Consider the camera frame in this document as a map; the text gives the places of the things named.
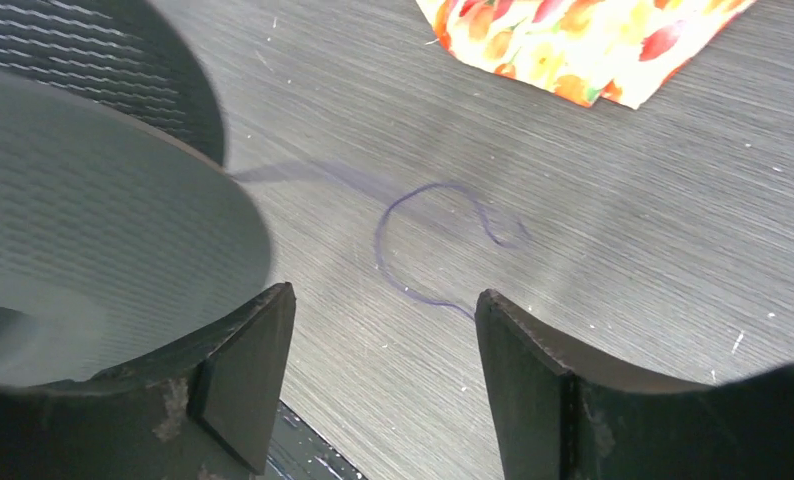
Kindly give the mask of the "black cable spool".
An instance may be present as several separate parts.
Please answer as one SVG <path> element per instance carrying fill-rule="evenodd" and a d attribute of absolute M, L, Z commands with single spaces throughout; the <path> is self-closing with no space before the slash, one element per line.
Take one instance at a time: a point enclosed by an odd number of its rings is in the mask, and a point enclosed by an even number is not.
<path fill-rule="evenodd" d="M 0 384 L 85 379 L 256 296 L 271 241 L 148 1 L 0 1 Z"/>

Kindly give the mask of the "orange floral cloth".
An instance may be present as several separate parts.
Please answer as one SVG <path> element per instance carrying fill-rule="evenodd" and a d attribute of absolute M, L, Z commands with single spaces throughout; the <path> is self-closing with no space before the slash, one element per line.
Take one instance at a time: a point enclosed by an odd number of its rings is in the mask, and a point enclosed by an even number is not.
<path fill-rule="evenodd" d="M 589 107 L 639 108 L 750 0 L 417 0 L 460 62 Z"/>

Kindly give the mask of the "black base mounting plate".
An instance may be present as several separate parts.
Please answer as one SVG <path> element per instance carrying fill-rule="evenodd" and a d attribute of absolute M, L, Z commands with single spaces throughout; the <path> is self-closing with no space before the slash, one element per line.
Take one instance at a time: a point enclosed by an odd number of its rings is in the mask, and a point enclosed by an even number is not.
<path fill-rule="evenodd" d="M 280 401 L 265 480 L 367 480 L 343 454 Z"/>

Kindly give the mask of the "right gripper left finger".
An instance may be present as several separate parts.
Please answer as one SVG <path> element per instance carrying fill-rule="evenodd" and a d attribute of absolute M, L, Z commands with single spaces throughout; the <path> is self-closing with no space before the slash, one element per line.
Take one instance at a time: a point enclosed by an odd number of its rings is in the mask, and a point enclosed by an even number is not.
<path fill-rule="evenodd" d="M 89 380 L 0 386 L 0 479 L 263 476 L 295 306 L 278 283 Z"/>

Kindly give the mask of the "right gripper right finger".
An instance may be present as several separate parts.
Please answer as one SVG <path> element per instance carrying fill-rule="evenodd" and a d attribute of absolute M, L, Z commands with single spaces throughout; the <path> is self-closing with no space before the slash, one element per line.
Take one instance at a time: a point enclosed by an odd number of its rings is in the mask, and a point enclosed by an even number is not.
<path fill-rule="evenodd" d="M 715 386 L 631 364 L 480 294 L 508 479 L 794 479 L 794 363 Z"/>

